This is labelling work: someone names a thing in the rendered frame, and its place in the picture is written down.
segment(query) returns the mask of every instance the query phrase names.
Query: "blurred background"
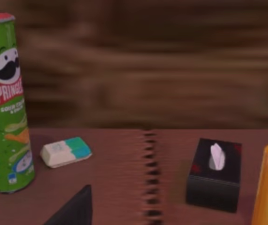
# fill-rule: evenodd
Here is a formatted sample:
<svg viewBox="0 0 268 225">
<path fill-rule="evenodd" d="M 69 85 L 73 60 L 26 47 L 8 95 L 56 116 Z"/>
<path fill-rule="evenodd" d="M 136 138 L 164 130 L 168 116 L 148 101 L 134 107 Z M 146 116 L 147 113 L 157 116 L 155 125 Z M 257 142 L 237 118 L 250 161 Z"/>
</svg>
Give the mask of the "blurred background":
<svg viewBox="0 0 268 225">
<path fill-rule="evenodd" d="M 0 0 L 32 127 L 268 128 L 268 0 Z"/>
</svg>

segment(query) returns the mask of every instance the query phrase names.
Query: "eraser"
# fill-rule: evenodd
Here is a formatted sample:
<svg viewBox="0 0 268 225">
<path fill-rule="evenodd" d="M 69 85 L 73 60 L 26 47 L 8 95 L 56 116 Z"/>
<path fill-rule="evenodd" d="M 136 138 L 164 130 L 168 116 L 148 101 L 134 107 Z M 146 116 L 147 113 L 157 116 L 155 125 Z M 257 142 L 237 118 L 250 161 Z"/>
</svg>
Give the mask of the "eraser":
<svg viewBox="0 0 268 225">
<path fill-rule="evenodd" d="M 46 144 L 40 152 L 45 164 L 51 168 L 88 159 L 91 155 L 89 146 L 80 137 Z"/>
</svg>

